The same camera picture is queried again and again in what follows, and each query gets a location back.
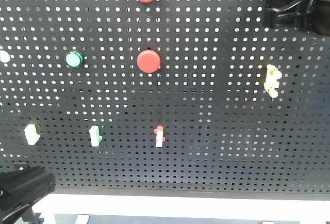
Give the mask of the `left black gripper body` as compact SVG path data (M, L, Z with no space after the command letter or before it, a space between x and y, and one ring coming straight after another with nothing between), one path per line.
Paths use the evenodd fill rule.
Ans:
M43 223L32 207L55 190L55 176L41 167L1 173L1 223Z

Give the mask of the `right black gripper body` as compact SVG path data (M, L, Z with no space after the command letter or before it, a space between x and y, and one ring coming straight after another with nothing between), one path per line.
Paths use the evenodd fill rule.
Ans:
M329 36L329 0L267 0L263 25Z

